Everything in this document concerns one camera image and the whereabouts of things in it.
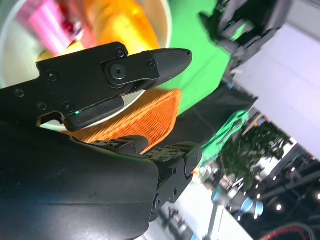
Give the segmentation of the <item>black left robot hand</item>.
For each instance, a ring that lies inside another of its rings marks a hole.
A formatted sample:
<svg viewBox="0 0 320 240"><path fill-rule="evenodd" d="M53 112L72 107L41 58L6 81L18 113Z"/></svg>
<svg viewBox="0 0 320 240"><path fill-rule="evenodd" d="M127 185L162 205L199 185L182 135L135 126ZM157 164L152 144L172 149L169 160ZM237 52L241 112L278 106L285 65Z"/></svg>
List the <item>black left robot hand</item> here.
<svg viewBox="0 0 320 240"><path fill-rule="evenodd" d="M292 0L218 0L212 15L198 15L211 41L231 55L234 70L285 25L292 5Z"/></svg>

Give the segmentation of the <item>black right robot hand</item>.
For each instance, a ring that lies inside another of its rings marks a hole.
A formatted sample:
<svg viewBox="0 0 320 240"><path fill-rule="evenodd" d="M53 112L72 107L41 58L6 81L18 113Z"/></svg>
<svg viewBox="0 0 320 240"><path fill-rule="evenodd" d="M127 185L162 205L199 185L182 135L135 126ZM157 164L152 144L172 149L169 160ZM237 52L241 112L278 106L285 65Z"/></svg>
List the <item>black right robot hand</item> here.
<svg viewBox="0 0 320 240"><path fill-rule="evenodd" d="M162 206L174 203L202 157L194 142L145 154L148 140L127 135L85 143L71 132L185 71L183 48L129 55L120 42L38 62L39 77L0 91L0 237L3 240L134 240Z"/></svg>

